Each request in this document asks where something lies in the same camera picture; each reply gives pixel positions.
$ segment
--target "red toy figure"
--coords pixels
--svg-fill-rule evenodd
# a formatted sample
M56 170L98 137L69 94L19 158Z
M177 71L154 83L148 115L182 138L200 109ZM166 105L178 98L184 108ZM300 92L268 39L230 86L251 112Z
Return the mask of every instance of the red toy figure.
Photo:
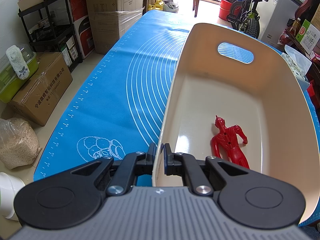
M215 126L219 128L219 133L213 136L211 140L211 147L214 151L214 155L221 158L219 152L220 144L227 152L228 158L232 163L249 169L247 159L238 144L237 134L243 139L244 144L248 143L248 139L244 135L241 127L239 125L234 125L227 128L224 119L218 116L216 116Z

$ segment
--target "green plastic container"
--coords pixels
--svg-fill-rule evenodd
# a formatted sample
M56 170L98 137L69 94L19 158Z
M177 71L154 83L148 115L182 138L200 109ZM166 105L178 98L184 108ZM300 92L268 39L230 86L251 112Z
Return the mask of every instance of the green plastic container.
M19 91L22 85L37 71L38 63L36 53L33 52L29 45L22 44L18 46L22 56L26 61L30 70L30 75L27 79L21 80L13 70L7 55L0 59L0 100L8 103L14 95Z

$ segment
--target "blue mat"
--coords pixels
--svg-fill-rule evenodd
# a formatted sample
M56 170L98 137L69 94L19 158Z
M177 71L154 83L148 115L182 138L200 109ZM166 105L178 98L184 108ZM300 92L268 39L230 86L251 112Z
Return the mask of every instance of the blue mat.
M152 10L130 28L61 116L34 180L102 156L122 159L157 143L174 67L194 23L182 15ZM316 111L304 94L320 138ZM150 186L151 176L141 176L138 184Z

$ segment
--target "toy arm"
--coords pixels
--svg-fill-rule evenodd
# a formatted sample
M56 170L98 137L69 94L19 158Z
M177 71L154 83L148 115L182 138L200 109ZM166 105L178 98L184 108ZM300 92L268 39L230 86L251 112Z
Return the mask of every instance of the toy arm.
M243 143L244 143L244 144L247 144L247 143L248 143L248 139L247 139L247 137L244 135L241 127L240 127L239 125L234 125L233 128L235 129L236 134L238 134L238 135L242 138Z
M221 158L219 145L215 137L212 137L211 139L211 147L212 147L212 155L217 156L218 158Z

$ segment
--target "black rolling cart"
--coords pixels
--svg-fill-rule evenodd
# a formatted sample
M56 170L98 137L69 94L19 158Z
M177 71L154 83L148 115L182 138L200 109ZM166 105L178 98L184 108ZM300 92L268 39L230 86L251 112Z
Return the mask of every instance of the black rolling cart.
M60 48L60 43L61 41L65 38L68 37L70 38L71 36L74 37L75 40L75 45L76 45L76 50L78 52L78 57L72 62L72 64L69 67L70 72L74 70L74 68L79 64L82 63L82 57L81 57L81 51L79 49L79 44L78 41L76 39L76 35L75 35L75 29L71 20L71 13L69 10L69 6L68 6L68 0L65 0L66 3L66 8L67 8L67 13L68 13L68 18L69 18L69 24L67 25L59 25L59 26L54 26L52 23L52 17L50 16L50 12L49 12L49 8L48 5L54 3L57 0L44 0L42 3L39 3L37 5L34 5L24 11L21 11L19 9L19 17L22 20L22 24L24 26L24 29L27 33L27 36L29 38L29 45L33 48L34 51L36 51L36 46L51 46L52 49L50 51L58 51L58 52L62 52L61 48ZM51 36L49 39L46 40L41 40L41 41L34 41L31 38L31 35L29 34L28 28L26 26L26 23L23 19L24 16L26 16L27 14L30 14L32 12L38 11L40 18L43 19L42 17L42 13L41 13L41 9L45 8L45 11L47 13L47 17L49 20L49 24L50 24L50 29L51 29Z

